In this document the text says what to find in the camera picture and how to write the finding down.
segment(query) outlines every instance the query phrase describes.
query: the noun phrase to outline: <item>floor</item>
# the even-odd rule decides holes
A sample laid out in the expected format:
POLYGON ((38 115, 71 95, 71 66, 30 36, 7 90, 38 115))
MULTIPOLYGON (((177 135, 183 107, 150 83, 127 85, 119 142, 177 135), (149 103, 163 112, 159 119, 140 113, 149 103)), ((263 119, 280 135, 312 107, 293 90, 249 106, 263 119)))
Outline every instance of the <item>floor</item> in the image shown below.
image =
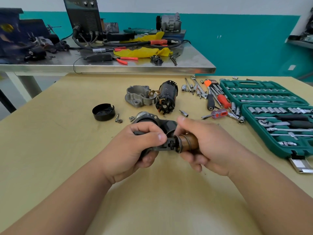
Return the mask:
MULTIPOLYGON (((47 89, 60 78, 61 77, 35 77, 41 90, 47 89)), ((17 109, 26 103, 24 98, 5 73, 0 73, 0 89, 17 109)), ((7 109, 0 103, 0 120, 6 118, 9 114, 9 111, 7 111, 7 109)))

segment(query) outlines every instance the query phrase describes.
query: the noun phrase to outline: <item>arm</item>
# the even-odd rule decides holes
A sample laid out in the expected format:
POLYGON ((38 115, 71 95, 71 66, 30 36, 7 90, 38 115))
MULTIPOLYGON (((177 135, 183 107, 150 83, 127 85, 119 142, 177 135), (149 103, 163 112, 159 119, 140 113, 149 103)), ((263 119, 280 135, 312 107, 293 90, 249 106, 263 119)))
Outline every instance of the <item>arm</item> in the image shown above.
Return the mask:
POLYGON ((313 198, 284 174, 250 152, 216 124, 179 117, 175 133, 185 131, 198 138, 200 152, 184 152, 182 158, 198 172, 204 165, 219 175, 228 176, 248 203, 264 234, 312 233, 313 198), (210 146, 221 142, 228 147, 210 146))
POLYGON ((1 235, 84 234, 112 184, 152 165, 157 152, 138 162, 141 151, 165 142, 166 135, 152 122, 126 126, 96 157, 1 235), (133 131, 147 134, 135 136, 133 131))

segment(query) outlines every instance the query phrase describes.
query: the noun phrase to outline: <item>open socket set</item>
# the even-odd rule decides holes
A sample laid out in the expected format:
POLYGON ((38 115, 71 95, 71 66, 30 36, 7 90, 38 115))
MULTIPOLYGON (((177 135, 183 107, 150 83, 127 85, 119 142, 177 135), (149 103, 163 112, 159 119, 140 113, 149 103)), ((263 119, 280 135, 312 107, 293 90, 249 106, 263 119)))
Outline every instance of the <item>open socket set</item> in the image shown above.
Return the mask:
POLYGON ((222 80, 220 86, 271 152, 298 173, 313 174, 306 160, 313 155, 313 106, 272 81, 222 80))

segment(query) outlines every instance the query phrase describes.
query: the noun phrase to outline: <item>black round cap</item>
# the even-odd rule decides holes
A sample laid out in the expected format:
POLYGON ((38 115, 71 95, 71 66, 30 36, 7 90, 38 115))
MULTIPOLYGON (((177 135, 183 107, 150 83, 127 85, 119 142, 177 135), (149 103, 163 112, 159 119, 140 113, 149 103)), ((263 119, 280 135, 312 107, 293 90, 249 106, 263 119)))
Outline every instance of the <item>black round cap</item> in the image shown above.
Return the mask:
POLYGON ((108 103, 97 105, 92 109, 92 113, 98 121, 107 121, 115 116, 114 106, 108 103))

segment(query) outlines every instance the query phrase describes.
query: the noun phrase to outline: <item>green tray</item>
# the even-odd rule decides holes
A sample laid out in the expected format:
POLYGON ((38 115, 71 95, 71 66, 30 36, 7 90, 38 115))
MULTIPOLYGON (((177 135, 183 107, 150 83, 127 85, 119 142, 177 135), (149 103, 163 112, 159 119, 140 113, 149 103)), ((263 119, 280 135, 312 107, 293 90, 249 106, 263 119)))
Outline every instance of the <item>green tray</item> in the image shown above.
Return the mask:
MULTIPOLYGON (((235 102, 236 106, 241 108, 241 114, 246 118, 252 128, 264 141, 265 145, 276 156, 280 158, 294 158, 294 157, 308 157, 313 155, 313 137, 298 137, 299 140, 294 139, 288 135, 286 131, 274 131, 269 132, 266 128, 259 124, 255 116, 260 117, 273 117, 275 114, 261 113, 254 115, 248 107, 282 107, 287 110, 288 107, 310 110, 313 106, 309 106, 309 103, 288 89, 282 87, 280 84, 273 81, 242 81, 242 80, 222 80, 220 86, 224 93, 228 96, 231 102, 235 102), (270 101, 270 102, 241 102, 241 100, 255 100, 255 101, 270 101), (286 136, 271 136, 270 133, 286 134, 286 136), (278 142, 287 141, 295 142, 297 146, 283 146, 278 142)), ((280 122, 278 119, 267 119, 268 121, 280 122)), ((275 128, 289 128, 288 126, 274 126, 275 128)), ((295 134, 309 134, 313 135, 313 132, 294 132, 295 134)))

